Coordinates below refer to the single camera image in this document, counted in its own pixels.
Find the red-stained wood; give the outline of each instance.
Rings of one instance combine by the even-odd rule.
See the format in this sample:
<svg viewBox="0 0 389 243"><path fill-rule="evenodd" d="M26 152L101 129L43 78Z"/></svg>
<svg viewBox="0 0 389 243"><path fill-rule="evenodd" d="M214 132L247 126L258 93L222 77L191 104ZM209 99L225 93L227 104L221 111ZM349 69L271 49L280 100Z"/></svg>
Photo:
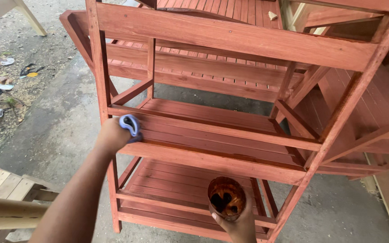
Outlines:
<svg viewBox="0 0 389 243"><path fill-rule="evenodd" d="M158 8L159 11L166 11L169 13L175 13L175 14L182 14L187 16L194 16L194 17L200 17L200 18L206 18L206 19L215 19L215 20L222 20L222 21L228 21L228 22L234 22L234 23L241 23L241 24L247 24L243 21L239 21L233 18L229 18L220 14L211 13L208 11L198 10L198 9L189 9L189 8Z"/></svg>
<svg viewBox="0 0 389 243"><path fill-rule="evenodd" d="M134 169L140 162L142 157L134 157L130 163L128 164L127 168L124 170L124 172L121 174L121 176L118 178L118 189L122 188L125 183L128 181L128 178L133 173Z"/></svg>
<svg viewBox="0 0 389 243"><path fill-rule="evenodd" d="M142 48L107 44L108 56L111 59L146 64L147 51ZM253 67L239 63L210 60L205 58L190 57L186 55L156 52L157 68L172 67L178 70L186 70L214 76L229 77L233 79L253 80L264 85L278 86L285 77L285 72L266 67ZM295 74L291 80L294 84L303 78L302 74Z"/></svg>
<svg viewBox="0 0 389 243"><path fill-rule="evenodd" d="M354 151L359 151L360 149L369 146L370 144L375 143L376 141L379 141L381 139L389 137L389 124L386 126L381 127L380 129L365 135L364 137L354 141L351 143L347 149L344 151L338 152L335 155L332 155L328 157L324 162L322 163L327 163L330 161L333 161L337 158L340 158L348 153L354 152Z"/></svg>
<svg viewBox="0 0 389 243"><path fill-rule="evenodd" d="M261 190L265 197L265 202L270 213L270 217L276 218L278 215L277 205L274 201L273 193L267 180L261 180Z"/></svg>
<svg viewBox="0 0 389 243"><path fill-rule="evenodd" d="M382 15L377 13L349 9L320 8L310 12L305 26L308 28L318 28L339 24L358 23L377 20L380 16Z"/></svg>
<svg viewBox="0 0 389 243"><path fill-rule="evenodd" d="M156 62L156 39L148 38L148 53L147 53L147 76L152 84L148 86L147 97L154 98L154 77L155 77L155 62Z"/></svg>
<svg viewBox="0 0 389 243"><path fill-rule="evenodd" d="M101 13L100 28L109 32L130 32L140 36L335 68L361 71L376 47L370 43L213 19L197 18L193 22L191 16L106 3L98 3L98 9ZM247 36L252 36L249 42L246 41Z"/></svg>
<svg viewBox="0 0 389 243"><path fill-rule="evenodd" d="M286 99L286 103L290 108L295 108L298 103L313 89L313 87L321 80L321 78L328 72L329 67L312 66L304 74L303 80L297 84L295 90ZM277 122L284 119L282 113L278 113Z"/></svg>
<svg viewBox="0 0 389 243"><path fill-rule="evenodd" d="M280 84L280 89L279 89L279 91L277 93L276 100L283 99L285 97L286 91L288 90L289 85L290 85L290 80L295 75L295 68L296 68L296 63L294 61L290 62L288 67L287 67L287 69L286 69L286 73L285 73L285 75L283 77L283 81ZM271 113L270 113L270 118L271 119L276 119L277 118L277 114L278 114L278 108L274 104L274 106L273 106L273 108L271 110Z"/></svg>
<svg viewBox="0 0 389 243"><path fill-rule="evenodd" d="M319 135L313 130L286 102L278 99L275 102L276 107L284 114L287 121L290 122L294 128L306 138L319 139Z"/></svg>
<svg viewBox="0 0 389 243"><path fill-rule="evenodd" d="M321 143L312 139L282 135L273 132L266 132L251 128L243 128L218 122L204 121L200 119L191 119L183 116L164 114L143 109L140 110L131 107L111 105L111 107L108 108L108 112L111 115L118 116L133 114L141 121L173 124L174 126L193 130L213 132L221 135L241 137L246 139L254 139L257 141L264 141L267 143L280 144L285 146L293 146L312 151L317 151L321 146Z"/></svg>
<svg viewBox="0 0 389 243"><path fill-rule="evenodd" d="M136 97L138 94L142 93L145 89L154 86L154 79L142 81L126 91L118 94L117 96L111 99L111 104L120 105L127 103L132 98Z"/></svg>

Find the raw wooden pallet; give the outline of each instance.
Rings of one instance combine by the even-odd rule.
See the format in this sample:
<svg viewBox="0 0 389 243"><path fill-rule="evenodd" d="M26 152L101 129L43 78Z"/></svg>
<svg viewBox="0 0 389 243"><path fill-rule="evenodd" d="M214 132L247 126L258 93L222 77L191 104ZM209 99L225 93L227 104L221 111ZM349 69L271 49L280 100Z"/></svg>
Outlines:
<svg viewBox="0 0 389 243"><path fill-rule="evenodd" d="M0 169L0 198L28 202L33 200L53 201L58 195L58 193L50 191L50 188L33 181L35 178L24 177ZM11 229L1 229L0 242L3 242L10 232Z"/></svg>
<svg viewBox="0 0 389 243"><path fill-rule="evenodd" d="M238 181L253 200L253 208L249 210L255 215L259 242L266 240L266 229L262 226L276 224L273 218L267 217L260 192L264 185L260 189L255 178L160 160L143 159L138 163L132 178L116 193L121 204L118 210L121 221L230 241L229 235L211 217L207 196L212 179L229 176ZM123 174L120 181L129 176Z"/></svg>

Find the wooden beam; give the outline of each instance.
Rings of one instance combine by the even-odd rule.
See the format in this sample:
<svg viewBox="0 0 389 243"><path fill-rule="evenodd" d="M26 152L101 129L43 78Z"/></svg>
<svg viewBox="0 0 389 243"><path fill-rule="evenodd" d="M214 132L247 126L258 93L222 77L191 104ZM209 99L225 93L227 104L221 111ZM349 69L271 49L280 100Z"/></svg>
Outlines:
<svg viewBox="0 0 389 243"><path fill-rule="evenodd" d="M128 181L128 178L133 173L134 169L140 162L142 157L135 156L130 163L128 164L127 168L124 170L124 172L121 174L121 176L118 178L118 189L122 188L125 183Z"/></svg>
<svg viewBox="0 0 389 243"><path fill-rule="evenodd" d="M228 22L234 22L234 23L240 23L249 25L249 23L240 21L238 19L229 18L220 14L211 13L199 9L188 9L188 8L158 8L159 11L165 11L169 13L174 14L182 14L187 16L194 16L194 17L200 17L200 18L206 18L206 19L215 19L215 20L222 20L222 21L228 21Z"/></svg>
<svg viewBox="0 0 389 243"><path fill-rule="evenodd" d="M143 48L110 43L106 44L106 48L109 59L147 64L148 51ZM265 86L279 86L285 76L285 72L282 70L160 51L156 51L155 60L157 69L172 68L231 79L251 80ZM295 74L291 83L298 82L302 77L302 74Z"/></svg>
<svg viewBox="0 0 389 243"><path fill-rule="evenodd" d="M117 96L113 97L111 99L111 104L114 105L120 105L127 103L132 98L136 97L138 94L142 93L147 88L154 85L154 80L145 80L141 81L140 83L132 86L131 88L127 89L126 91L118 94Z"/></svg>
<svg viewBox="0 0 389 243"><path fill-rule="evenodd" d="M328 157L326 160L324 160L322 163L328 163L330 161L333 161L335 159L338 159L342 156L345 156L346 154L349 154L354 151L358 151L360 149L363 149L366 146L369 146L370 144L373 144L381 139L389 137L389 124L386 126L381 127L380 129L367 134L363 136L362 138L354 141L351 143L346 149L343 149L341 152L337 152L335 155L332 155Z"/></svg>
<svg viewBox="0 0 389 243"><path fill-rule="evenodd" d="M329 67L320 66L312 66L307 70L303 80L297 84L295 90L286 100L287 105L292 109L295 108L329 70ZM276 118L277 122L280 123L283 119L284 115L279 112Z"/></svg>
<svg viewBox="0 0 389 243"><path fill-rule="evenodd" d="M117 198L127 200L127 201L145 203L154 206L172 208L176 210L192 212L195 214L211 216L210 210L208 209L208 205L205 204L187 202L178 199L154 196L149 194L131 193L124 190L119 190L116 195ZM268 218L260 215L254 215L254 216L255 216L256 225L272 228L272 229L275 228L276 223L273 218Z"/></svg>
<svg viewBox="0 0 389 243"><path fill-rule="evenodd" d="M292 76L295 74L296 63L294 61L289 63L289 66L286 69L286 73L283 77L283 81L281 82L280 89L277 93L277 99L283 99L286 95L286 91L289 89L290 80ZM276 105L273 105L273 109L271 109L270 118L276 119L278 114L278 108Z"/></svg>
<svg viewBox="0 0 389 243"><path fill-rule="evenodd" d="M340 24L350 24L377 20L381 14L361 12L349 9L323 8L309 14L305 27L319 28Z"/></svg>
<svg viewBox="0 0 389 243"><path fill-rule="evenodd" d="M127 144L119 153L165 160L171 163L196 166L290 185L299 185L301 178L305 175L305 170L296 165L149 139Z"/></svg>
<svg viewBox="0 0 389 243"><path fill-rule="evenodd" d="M121 66L109 63L109 74L112 76L126 77L137 80L147 79L147 71L145 69L137 69L134 67ZM248 99L256 99L267 102L274 102L276 91L255 89L248 86L234 85L229 83L221 83L220 81L187 76L183 74L155 71L155 83L163 83L179 87L185 87L195 90L204 90Z"/></svg>
<svg viewBox="0 0 389 243"><path fill-rule="evenodd" d="M279 99L275 102L276 107L283 113L294 128L305 138L319 139L319 135L307 124L286 102Z"/></svg>
<svg viewBox="0 0 389 243"><path fill-rule="evenodd" d="M83 32L82 35L88 36L88 24L87 24L85 10L66 10L64 12L64 14L73 15L77 20L77 24L79 25L79 27L81 28L81 30ZM114 32L107 32L106 36L108 38L115 38L115 39L120 39L120 40L124 40L124 41L131 41L131 42L135 42L135 43L148 44L148 37L133 35L130 33L125 33L122 35L122 34L118 34L118 33L114 33ZM168 40L163 40L163 39L156 39L156 45L161 46L161 47L168 47L168 48L173 48L173 49L185 50L185 51L189 51L189 52L206 53L206 54L212 54L212 55L235 58L235 59L242 59L242 60L248 60L248 61L267 63L267 64L277 65L277 66L287 66L289 63L289 61L287 61L287 60L277 59L277 58L269 58L269 57L264 57L264 56L260 56L257 54L233 52L233 51L228 51L228 50L223 50L223 49L218 49L218 48L211 48L211 47L200 46L200 45L192 45L192 44L181 43L181 42L176 42L176 41L168 41ZM307 64L307 63L298 62L296 64L297 69L307 70L310 67L311 67L311 65Z"/></svg>
<svg viewBox="0 0 389 243"><path fill-rule="evenodd" d="M122 39L129 33L356 71L365 68L376 48L371 43L254 25L204 18L194 21L191 16L149 9L107 3L97 3L97 6L101 30L120 33Z"/></svg>
<svg viewBox="0 0 389 243"><path fill-rule="evenodd" d="M389 0L298 0L298 2L379 14L389 12Z"/></svg>
<svg viewBox="0 0 389 243"><path fill-rule="evenodd" d="M172 124L173 126L188 128L192 130L206 131L232 137L241 137L272 144L280 144L284 146L293 146L312 151L318 150L321 146L320 142L313 139L294 137L290 135L277 134L263 130L243 128L218 122L204 121L200 119L193 119L189 117L171 115L143 109L136 109L125 106L111 105L111 107L108 108L108 111L109 114L118 116L132 114L135 115L139 120L146 122Z"/></svg>

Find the wooden slat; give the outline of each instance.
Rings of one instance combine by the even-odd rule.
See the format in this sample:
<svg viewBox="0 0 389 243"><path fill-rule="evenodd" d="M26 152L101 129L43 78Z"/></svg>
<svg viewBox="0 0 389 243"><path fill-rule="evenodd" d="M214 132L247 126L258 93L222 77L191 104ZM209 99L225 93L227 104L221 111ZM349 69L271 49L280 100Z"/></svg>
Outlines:
<svg viewBox="0 0 389 243"><path fill-rule="evenodd" d="M305 62L361 71L369 61L375 44L347 41L292 31L181 16L149 9L97 3L100 29L115 39L130 32L170 41L178 41L271 58Z"/></svg>
<svg viewBox="0 0 389 243"><path fill-rule="evenodd" d="M358 151L358 150L364 148L365 146L369 146L370 144L373 144L376 141L379 141L379 140L387 138L387 137L389 137L389 124L381 127L380 129L378 129L378 130L376 130L368 135L365 135L364 137L362 137L356 141L354 141L353 143L351 143L348 146L347 149L345 149L341 152L337 152L335 155L330 156L329 158L324 160L323 163L333 161L333 160L340 158L348 153Z"/></svg>
<svg viewBox="0 0 389 243"><path fill-rule="evenodd" d="M118 94L117 96L113 97L111 99L111 103L115 105L123 105L127 103L132 98L136 97L138 94L145 91L148 87L152 86L154 84L154 79L141 81L140 83L132 86L131 88L127 89L126 91Z"/></svg>
<svg viewBox="0 0 389 243"><path fill-rule="evenodd" d="M389 1L386 0L299 0L298 2L380 14L389 12Z"/></svg>
<svg viewBox="0 0 389 243"><path fill-rule="evenodd" d="M294 128L306 138L319 139L319 135L313 130L292 108L290 108L283 100L275 102L276 107L283 113Z"/></svg>
<svg viewBox="0 0 389 243"><path fill-rule="evenodd" d="M308 28L333 26L377 20L381 14L361 12L349 9L322 8L312 11L305 23Z"/></svg>
<svg viewBox="0 0 389 243"><path fill-rule="evenodd" d="M106 49L108 58L147 64L148 52L145 49L110 43L106 44ZM263 85L273 86L280 85L285 77L285 72L277 69L253 67L239 63L189 57L167 52L156 52L155 65L157 68L174 68L233 79L253 80ZM302 77L302 74L295 74L290 82L294 84L301 80Z"/></svg>
<svg viewBox="0 0 389 243"><path fill-rule="evenodd" d="M329 67L312 66L304 74L303 80L296 86L295 90L286 99L286 103L290 108L295 108L298 103L313 89L313 87L321 80L321 78L328 72ZM279 112L277 115L277 122L281 122L284 115Z"/></svg>
<svg viewBox="0 0 389 243"><path fill-rule="evenodd" d="M200 119L191 119L183 116L147 111L143 109L141 110L136 108L112 105L108 108L108 111L111 115L119 116L125 114L133 114L141 121L173 124L174 126L193 130L213 132L221 135L253 139L257 141L280 144L285 146L293 146L312 151L317 151L321 145L321 143L312 139L293 137L289 135L282 135L262 130L243 128L218 122L204 121Z"/></svg>

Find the wooden frame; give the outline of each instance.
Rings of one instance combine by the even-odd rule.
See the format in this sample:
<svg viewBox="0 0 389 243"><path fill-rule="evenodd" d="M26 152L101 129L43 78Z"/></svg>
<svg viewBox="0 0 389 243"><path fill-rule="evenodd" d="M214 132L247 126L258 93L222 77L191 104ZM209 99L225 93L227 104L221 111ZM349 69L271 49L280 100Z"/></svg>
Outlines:
<svg viewBox="0 0 389 243"><path fill-rule="evenodd" d="M338 2L336 0L324 1L304 1L310 3L318 3L321 5L343 7L350 9L359 9L370 12L389 12L389 2L382 1L380 4L371 4L369 1L345 1ZM260 158L250 158L245 155L230 154L220 151L212 151L201 147L192 147L185 144L172 143L172 139L176 137L162 136L162 138L152 137L146 138L144 141L134 144L129 144L122 149L121 152L137 156L130 168L123 175L125 178L118 179L116 175L115 158L109 165L108 182L111 197L111 211L113 226L115 232L121 230L120 220L130 221L135 223L149 222L148 225L158 226L167 229L179 230L182 232L199 232L202 229L200 224L191 225L186 220L179 220L176 224L166 224L169 217L155 212L140 212L138 209L133 209L135 205L130 204L130 200L135 202L150 203L154 210L159 207L177 207L181 212L197 212L199 214L206 214L204 208L197 205L187 205L175 200L165 200L164 198L151 198L146 195L132 195L127 194L126 191L120 189L122 186L118 181L125 182L130 172L133 171L133 166L138 164L139 158L155 158L159 160L169 161L179 164L179 166L197 166L203 169L214 169L219 173L234 173L242 176L249 176L260 178L264 180L274 180L293 185L288 197L286 198L281 209L278 211L274 203L269 201L268 211L274 217L274 221L265 218L261 215L257 217L257 224L268 227L265 235L257 235L258 240L267 240L274 242L279 232L286 223L293 208L300 199L305 188L309 184L312 176L318 170L321 162L330 150L333 142L337 138L339 132L342 130L346 120L354 109L356 102L359 100L370 80L375 74L375 71L380 65L380 61L385 57L389 48L389 17L386 25L381 26L379 31L380 40L376 43L349 41L346 39L330 38L316 36L312 34L295 33L291 31L259 28L257 26L240 24L235 22L220 21L205 17L185 16L179 13L169 13L164 11L156 11L154 9L142 9L133 7L124 7L106 3L96 2L95 0L87 0L87 16L89 34L82 32L82 27L79 27L79 22L76 18L70 19L71 13L66 13L61 17L64 26L68 33L73 38L79 51L86 59L90 68L93 69L97 94L99 98L100 118L104 122L112 115L123 115L127 113L135 114L141 121L151 124L166 125L169 122L175 125L175 128L194 130L194 133L210 133L215 136L229 136L237 139L252 139L257 142L268 141L273 146L286 145L285 147L292 147L294 151L297 147L310 149L313 152L307 161L300 161L300 164L292 162L290 165L285 165L283 161L274 162L263 160ZM90 48L87 35L90 36ZM283 76L281 83L282 87L289 86L289 80L293 74L294 66L297 62L306 62L314 64L304 74L301 82L296 84L297 90L300 92L293 92L287 98L286 102L278 101L276 103L277 109L281 109L285 115L289 117L291 122L294 122L299 127L299 130L305 132L307 136L312 136L312 139L301 137L289 137L283 135L281 131L277 130L277 123L274 120L269 121L276 133L271 131L247 128L244 124L239 125L227 124L225 120L206 121L207 118L214 117L214 113L220 112L222 116L233 116L236 112L233 111L219 111L220 109L212 111L212 108L200 108L195 105L184 105L184 103L173 103L171 101L155 99L153 89L149 88L148 98L138 106L138 108L128 108L112 104L111 96L118 97L119 103L124 103L133 95L123 93L122 95L111 95L111 81L109 78L110 67L107 62L107 45L105 37L116 40L124 39L125 36L140 36L147 38L148 52L147 52L147 79L141 85L132 88L131 91L138 93L146 86L151 87L151 80L155 81L154 74L154 55L155 46L154 39L167 40L172 42L180 42L182 45L190 44L195 46L205 46L210 50L224 50L235 53L241 52L243 54L266 56L274 60L288 60L291 61L291 66L286 75ZM292 106L288 101L302 99L304 95L303 90L310 90L310 86L316 84L323 74L328 70L328 67L333 68L347 68L355 70L352 80L350 81L345 93L342 96L339 104L334 110L331 119L328 122L326 129L317 135L313 133L304 121L291 111ZM280 100L286 97L284 89L275 92L275 99ZM172 108L171 114L166 112L166 108L160 106L165 104L169 106L185 106L187 109L195 109L198 112L197 116L188 117L186 111L183 109ZM296 152L287 150L287 155L300 158ZM324 166L321 169L328 171L329 168ZM140 173L140 169L133 172L133 177ZM267 198L271 198L267 183L263 182L261 190L265 192ZM227 240L227 235L220 233L219 236L214 236L219 228L213 231L204 231L205 236L219 237Z"/></svg>

